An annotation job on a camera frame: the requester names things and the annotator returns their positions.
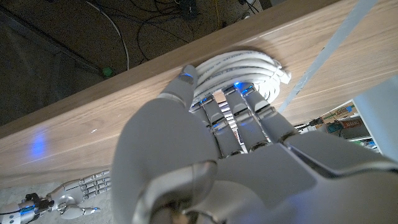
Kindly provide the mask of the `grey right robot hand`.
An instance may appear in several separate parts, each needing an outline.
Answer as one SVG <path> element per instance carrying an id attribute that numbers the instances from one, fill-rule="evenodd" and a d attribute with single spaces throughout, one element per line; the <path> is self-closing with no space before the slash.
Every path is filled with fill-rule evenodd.
<path id="1" fill-rule="evenodd" d="M 88 177 L 62 183 L 45 197 L 37 194 L 26 196 L 34 203 L 33 220 L 45 212 L 58 212 L 62 219 L 72 220 L 101 211 L 98 207 L 81 207 L 80 205 L 111 189 L 110 171 L 104 170 Z"/>

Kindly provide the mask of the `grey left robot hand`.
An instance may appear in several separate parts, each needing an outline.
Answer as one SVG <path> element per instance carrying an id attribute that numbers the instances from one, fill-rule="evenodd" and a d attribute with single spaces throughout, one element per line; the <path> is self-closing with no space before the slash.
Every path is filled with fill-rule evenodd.
<path id="1" fill-rule="evenodd" d="M 118 223 L 396 223 L 397 163 L 332 134 L 299 133 L 249 82 L 193 104 L 185 67 L 125 124 L 112 167 Z"/>

